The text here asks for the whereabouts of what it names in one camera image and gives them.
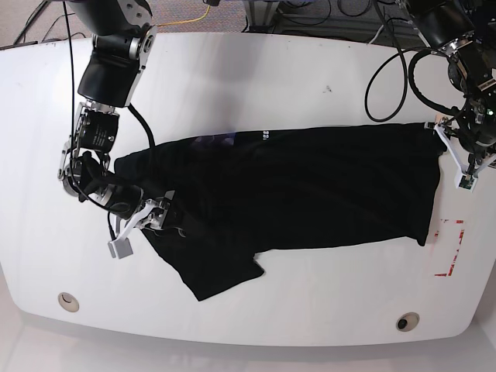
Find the floor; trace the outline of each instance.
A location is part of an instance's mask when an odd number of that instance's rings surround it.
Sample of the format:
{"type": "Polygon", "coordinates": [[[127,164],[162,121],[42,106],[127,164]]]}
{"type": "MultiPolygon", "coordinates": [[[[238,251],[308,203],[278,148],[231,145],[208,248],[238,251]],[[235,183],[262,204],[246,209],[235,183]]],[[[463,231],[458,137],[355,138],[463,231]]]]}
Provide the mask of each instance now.
{"type": "MultiPolygon", "coordinates": [[[[205,12],[205,4],[201,0],[148,0],[148,2],[153,12],[153,21],[156,24],[193,19],[205,12]]],[[[367,7],[368,2],[369,0],[343,0],[339,3],[344,12],[357,14],[367,7]]],[[[25,21],[39,3],[40,0],[2,0],[0,2],[0,47],[12,44],[19,35],[25,21]]],[[[338,9],[337,0],[315,0],[311,5],[304,8],[293,9],[286,5],[283,9],[287,13],[297,13],[324,19],[329,13],[329,4],[331,5],[332,16],[345,17],[338,9]]],[[[401,16],[401,11],[396,5],[384,5],[383,9],[390,16],[401,16]]],[[[51,3],[27,33],[26,41],[61,40],[66,38],[67,31],[63,19],[58,19],[51,31],[47,32],[57,17],[62,14],[62,3],[51,3]]],[[[245,14],[243,3],[240,0],[222,0],[219,6],[212,8],[208,16],[202,21],[162,27],[160,31],[241,32],[246,25],[245,14]]],[[[376,19],[377,15],[374,9],[370,8],[362,17],[364,19],[376,19]]],[[[91,35],[77,17],[71,16],[70,23],[72,34],[77,34],[74,35],[74,38],[83,37],[83,35],[89,37],[91,35]]]]}

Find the black cloth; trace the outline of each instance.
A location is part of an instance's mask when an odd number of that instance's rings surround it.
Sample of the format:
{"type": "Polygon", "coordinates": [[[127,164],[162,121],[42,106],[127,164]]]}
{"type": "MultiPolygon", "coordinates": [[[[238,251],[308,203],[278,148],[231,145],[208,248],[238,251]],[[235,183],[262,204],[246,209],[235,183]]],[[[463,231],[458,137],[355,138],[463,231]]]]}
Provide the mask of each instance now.
{"type": "Polygon", "coordinates": [[[267,250],[424,246],[444,150],[423,123],[255,131],[159,145],[153,176],[149,150],[115,172],[147,197],[175,190],[166,229],[143,233],[201,301],[261,276],[267,250]]]}

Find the garment sleeve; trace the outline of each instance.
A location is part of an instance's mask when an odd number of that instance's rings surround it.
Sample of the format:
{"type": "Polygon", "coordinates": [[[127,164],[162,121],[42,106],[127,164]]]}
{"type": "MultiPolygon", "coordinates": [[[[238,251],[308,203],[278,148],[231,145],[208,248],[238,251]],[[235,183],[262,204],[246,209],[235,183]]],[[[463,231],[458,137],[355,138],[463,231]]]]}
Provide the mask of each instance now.
{"type": "Polygon", "coordinates": [[[225,254],[209,246],[207,239],[185,239],[171,234],[166,245],[149,230],[143,230],[143,234],[158,255],[179,273],[199,301],[264,274],[253,255],[225,254]]]}

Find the table surface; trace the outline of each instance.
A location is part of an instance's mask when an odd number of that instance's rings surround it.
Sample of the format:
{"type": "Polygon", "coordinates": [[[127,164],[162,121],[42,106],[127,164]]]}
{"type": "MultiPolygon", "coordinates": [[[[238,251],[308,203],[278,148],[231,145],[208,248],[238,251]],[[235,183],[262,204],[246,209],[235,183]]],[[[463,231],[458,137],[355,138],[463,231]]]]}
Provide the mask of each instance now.
{"type": "MultiPolygon", "coordinates": [[[[76,81],[90,52],[90,40],[74,42],[76,81]]],[[[373,124],[363,109],[364,91],[393,53],[298,36],[160,34],[133,104],[157,143],[239,130],[373,124]]],[[[135,254],[113,260],[105,213],[78,203],[57,181],[71,120],[67,43],[2,51],[0,67],[0,262],[23,311],[147,336],[271,346],[437,339],[469,325],[496,258],[496,171],[485,171],[471,194],[454,188],[454,162],[447,154],[440,158],[443,175],[425,247],[402,238],[273,250],[257,258],[263,277],[197,302],[139,230],[130,235],[135,254]],[[78,299],[79,312],[59,306],[61,292],[78,299]],[[396,322],[408,312],[417,312],[420,323],[399,332],[396,322]]],[[[463,103],[443,59],[430,57],[418,68],[418,86],[431,99],[463,103]]],[[[401,93],[399,61],[385,72],[371,92],[374,115],[390,113],[401,93]]],[[[119,112],[114,159],[147,145],[139,123],[119,112]]],[[[395,122],[434,116],[409,92],[395,122]]]]}

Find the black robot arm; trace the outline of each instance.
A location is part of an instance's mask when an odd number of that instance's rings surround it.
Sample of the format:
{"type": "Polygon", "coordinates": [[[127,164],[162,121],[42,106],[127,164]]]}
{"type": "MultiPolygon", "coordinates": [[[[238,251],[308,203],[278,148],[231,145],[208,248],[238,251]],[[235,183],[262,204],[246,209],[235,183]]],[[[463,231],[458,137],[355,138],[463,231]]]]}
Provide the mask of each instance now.
{"type": "MultiPolygon", "coordinates": [[[[70,7],[94,33],[91,59],[77,92],[86,98],[74,117],[74,132],[65,143],[58,178],[64,189],[80,202],[89,200],[112,214],[112,240],[108,246],[114,257],[133,254],[127,234],[133,227],[161,229],[169,198],[145,199],[137,180],[123,180],[110,170],[109,153],[117,138],[119,114],[129,108],[149,137],[145,120],[131,105],[131,97],[145,71],[157,34],[152,13],[145,0],[73,0],[70,7]],[[126,220],[121,231],[120,222],[126,220]]],[[[153,157],[150,155],[150,169],[153,157]]]]}
{"type": "MultiPolygon", "coordinates": [[[[456,186],[473,190],[477,175],[496,159],[496,80],[492,69],[473,39],[474,25],[453,0],[398,0],[398,4],[408,13],[424,41],[448,57],[449,78],[467,99],[462,109],[444,108],[428,100],[415,85],[414,69],[430,52],[421,51],[412,58],[408,69],[412,91],[432,109],[454,116],[459,125],[458,138],[469,153],[469,164],[464,166],[457,160],[458,156],[453,156],[461,173],[456,186]]],[[[453,153],[450,122],[438,133],[453,153]]]]}

